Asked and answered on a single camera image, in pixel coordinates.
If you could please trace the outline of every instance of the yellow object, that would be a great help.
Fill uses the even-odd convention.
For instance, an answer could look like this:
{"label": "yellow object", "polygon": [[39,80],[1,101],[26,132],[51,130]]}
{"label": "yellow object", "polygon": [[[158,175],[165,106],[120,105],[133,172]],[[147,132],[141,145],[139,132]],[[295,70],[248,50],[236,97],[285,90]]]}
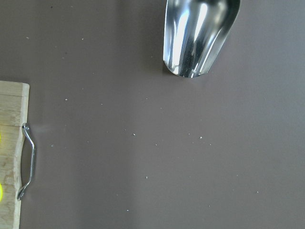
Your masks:
{"label": "yellow object", "polygon": [[2,191],[2,185],[1,185],[1,183],[0,183],[0,202],[1,202],[1,200],[2,200],[2,196],[3,196],[3,191]]}

